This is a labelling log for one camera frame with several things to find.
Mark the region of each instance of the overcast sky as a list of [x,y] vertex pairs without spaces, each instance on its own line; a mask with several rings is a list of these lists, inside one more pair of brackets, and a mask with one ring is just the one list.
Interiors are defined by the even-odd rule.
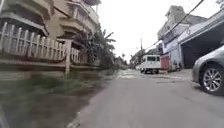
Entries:
[[[189,12],[200,0],[101,0],[98,14],[103,29],[114,32],[112,38],[116,56],[131,55],[157,41],[157,32],[166,22],[165,14],[170,5],[181,5]],[[194,15],[210,17],[219,10],[216,0],[205,0],[194,12]]]

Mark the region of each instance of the van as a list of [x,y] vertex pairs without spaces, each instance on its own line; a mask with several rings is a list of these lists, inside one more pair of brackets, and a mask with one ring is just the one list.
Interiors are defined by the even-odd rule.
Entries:
[[161,69],[161,62],[159,55],[144,55],[142,58],[142,63],[140,65],[141,73],[151,72],[152,74],[159,74]]

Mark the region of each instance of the window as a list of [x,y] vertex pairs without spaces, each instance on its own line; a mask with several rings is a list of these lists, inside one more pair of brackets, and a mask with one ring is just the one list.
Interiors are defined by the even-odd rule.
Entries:
[[149,56],[147,57],[147,61],[156,61],[156,57]]

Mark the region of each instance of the street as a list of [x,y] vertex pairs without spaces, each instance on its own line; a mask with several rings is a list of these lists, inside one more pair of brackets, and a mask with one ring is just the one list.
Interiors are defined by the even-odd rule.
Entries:
[[223,128],[223,97],[181,77],[120,71],[80,112],[81,128]]

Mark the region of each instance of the car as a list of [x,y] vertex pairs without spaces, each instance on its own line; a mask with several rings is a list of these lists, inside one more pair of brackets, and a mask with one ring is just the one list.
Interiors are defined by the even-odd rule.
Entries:
[[224,95],[224,46],[200,57],[192,69],[193,82],[213,95]]

